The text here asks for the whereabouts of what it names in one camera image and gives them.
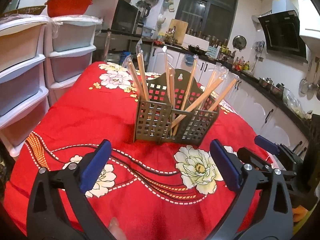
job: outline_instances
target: wicker basket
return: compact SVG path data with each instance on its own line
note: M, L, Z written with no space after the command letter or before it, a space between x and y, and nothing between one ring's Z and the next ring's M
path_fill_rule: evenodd
M182 144L193 144L199 146L219 115L219 107L214 112L207 111L214 102L209 96L204 103L203 110L195 109L191 112L181 111L181 105L185 97L185 89L188 85L190 73L183 69L175 70L175 97L176 109L172 109L167 96L165 73L160 77L148 80L149 95L152 101L144 101L139 98L134 128L135 140L155 141L157 143L175 142ZM193 78L189 100L186 108L195 101L202 90L198 88ZM179 123L178 131L172 136L171 116L175 118L179 114L186 117Z
M40 15L42 13L42 11L44 10L44 8L45 8L45 5L23 7L23 8L15 9L15 10L0 14L0 18L9 17L12 14Z

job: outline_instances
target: kitchen countertop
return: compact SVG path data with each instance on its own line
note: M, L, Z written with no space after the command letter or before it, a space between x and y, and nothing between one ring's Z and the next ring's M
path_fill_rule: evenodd
M175 46L169 46L167 45L168 49L176 51L176 52L180 52L180 53L184 53L184 54L190 54L190 55L194 55L194 53L192 53L189 50L180 48L180 47L175 47ZM210 58L208 56L199 56L200 60L204 60L213 64L216 64L218 61ZM290 119L292 122L294 122L294 124L299 128L299 130L303 133L303 135L308 139L308 141L313 140L313 136L310 133L310 127L306 124L306 121L302 120L298 115L296 115L294 112L292 112L284 103L282 100L276 98L274 95L272 95L271 93L269 93L267 90L265 90L262 86L260 86L258 83L256 83L255 81L253 81L252 77L250 77L249 75L246 75L245 73L232 69L230 67L230 64L228 65L224 65L225 67L227 67L229 69L229 71L231 73L234 73L236 75L238 75L243 81L247 82L248 84L250 84L251 86L253 86L258 92L260 92L264 97L266 97L271 103L273 103L276 107L278 107L282 112L284 112Z

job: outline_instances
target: black range hood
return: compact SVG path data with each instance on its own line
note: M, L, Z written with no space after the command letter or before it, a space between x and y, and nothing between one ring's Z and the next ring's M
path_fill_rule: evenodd
M266 38L268 53L308 63L306 44L299 36L300 20L295 10L266 15L258 19Z

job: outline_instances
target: window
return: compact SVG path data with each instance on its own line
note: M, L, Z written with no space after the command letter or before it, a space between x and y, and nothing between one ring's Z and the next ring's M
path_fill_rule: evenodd
M229 39L238 0L180 0L176 19L203 35Z

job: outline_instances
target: red tablecloth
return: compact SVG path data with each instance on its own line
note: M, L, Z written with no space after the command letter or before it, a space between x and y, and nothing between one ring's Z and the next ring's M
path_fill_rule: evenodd
M247 147L263 159L267 152L254 144L252 128L227 105L199 148L133 143L137 99L132 81L124 69L99 64L84 71L29 135L6 185L6 210L25 233L38 169L58 170L79 162L106 138L113 147L111 158L86 193L103 223L116 217L129 240L204 239L235 197L208 153L211 140L219 139L230 152ZM79 228L65 192L60 194ZM249 225L257 200L258 195L241 228Z

